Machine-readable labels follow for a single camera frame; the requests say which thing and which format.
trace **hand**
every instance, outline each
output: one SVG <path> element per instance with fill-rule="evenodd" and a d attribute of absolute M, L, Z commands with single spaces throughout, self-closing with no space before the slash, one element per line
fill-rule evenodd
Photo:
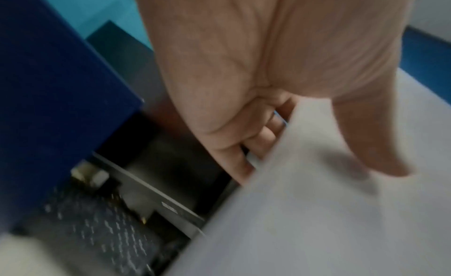
<path fill-rule="evenodd" d="M 401 35 L 414 0 L 137 0 L 168 92 L 238 182 L 240 149 L 264 158 L 299 96 L 332 99 L 366 166 L 405 176 L 393 134 Z"/>

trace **skin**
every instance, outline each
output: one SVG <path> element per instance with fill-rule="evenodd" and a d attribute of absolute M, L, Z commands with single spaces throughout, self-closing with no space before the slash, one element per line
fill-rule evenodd
<path fill-rule="evenodd" d="M 240 148 L 270 151 L 301 96 L 330 98 L 350 150 L 406 176 L 394 83 L 414 0 L 137 0 L 180 115 L 239 183 Z"/>

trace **pinky finger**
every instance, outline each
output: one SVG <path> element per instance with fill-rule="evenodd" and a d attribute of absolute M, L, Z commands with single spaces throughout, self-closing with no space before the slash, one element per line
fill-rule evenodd
<path fill-rule="evenodd" d="M 255 170 L 239 145 L 220 150 L 207 150 L 216 162 L 240 185 L 244 185 Z"/>

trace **palm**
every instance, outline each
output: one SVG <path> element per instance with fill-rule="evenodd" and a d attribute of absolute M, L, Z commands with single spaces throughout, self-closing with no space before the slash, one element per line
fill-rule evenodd
<path fill-rule="evenodd" d="M 297 95 L 333 100 L 367 166 L 407 173 L 392 138 L 392 86 L 412 0 L 137 1 L 171 98 L 236 180 L 252 169 L 240 145 L 263 158 L 283 129 L 274 109 L 288 119 Z"/>

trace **light blue wall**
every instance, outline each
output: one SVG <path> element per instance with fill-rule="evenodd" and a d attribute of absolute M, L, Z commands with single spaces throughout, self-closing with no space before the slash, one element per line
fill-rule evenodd
<path fill-rule="evenodd" d="M 150 47 L 134 0 L 47 0 L 83 37 L 108 20 Z"/>

